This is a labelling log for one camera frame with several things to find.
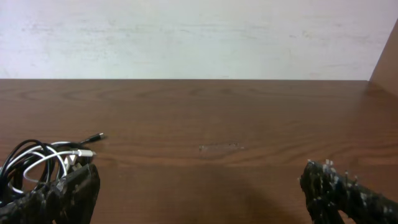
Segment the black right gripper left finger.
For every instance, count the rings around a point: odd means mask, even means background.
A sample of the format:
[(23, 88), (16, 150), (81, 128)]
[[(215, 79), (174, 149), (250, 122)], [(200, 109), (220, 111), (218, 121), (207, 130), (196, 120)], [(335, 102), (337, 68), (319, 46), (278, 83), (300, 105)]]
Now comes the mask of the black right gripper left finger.
[(87, 164), (1, 207), (1, 223), (90, 223), (100, 176)]

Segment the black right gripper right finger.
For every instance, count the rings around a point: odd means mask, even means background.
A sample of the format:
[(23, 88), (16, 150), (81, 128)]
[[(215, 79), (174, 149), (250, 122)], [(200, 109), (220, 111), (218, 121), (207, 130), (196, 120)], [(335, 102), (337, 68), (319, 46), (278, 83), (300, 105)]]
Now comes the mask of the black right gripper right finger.
[(344, 223), (341, 212), (355, 223), (397, 224), (397, 202), (340, 175), (332, 161), (307, 161), (298, 180), (314, 224)]

